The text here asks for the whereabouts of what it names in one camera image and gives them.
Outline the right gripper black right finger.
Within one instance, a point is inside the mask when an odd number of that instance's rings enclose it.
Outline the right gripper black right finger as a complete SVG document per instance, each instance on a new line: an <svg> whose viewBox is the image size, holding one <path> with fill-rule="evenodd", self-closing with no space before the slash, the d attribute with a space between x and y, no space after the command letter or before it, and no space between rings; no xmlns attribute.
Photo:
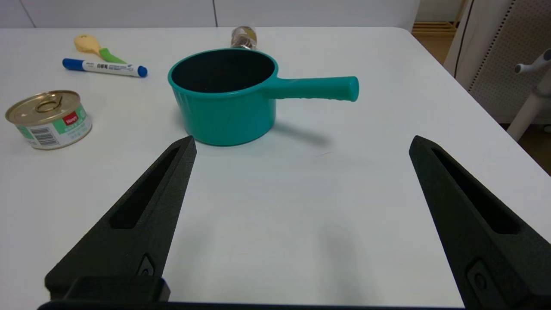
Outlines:
<svg viewBox="0 0 551 310"><path fill-rule="evenodd" d="M438 144L415 136L409 157L465 307L548 310L550 243Z"/></svg>

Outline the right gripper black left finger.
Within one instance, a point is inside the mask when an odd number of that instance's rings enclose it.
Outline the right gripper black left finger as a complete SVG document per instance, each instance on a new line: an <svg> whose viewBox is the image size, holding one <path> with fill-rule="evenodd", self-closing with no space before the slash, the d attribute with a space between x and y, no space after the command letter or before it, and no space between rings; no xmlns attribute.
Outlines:
<svg viewBox="0 0 551 310"><path fill-rule="evenodd" d="M54 300L167 301L163 271L196 156L172 143L45 277Z"/></svg>

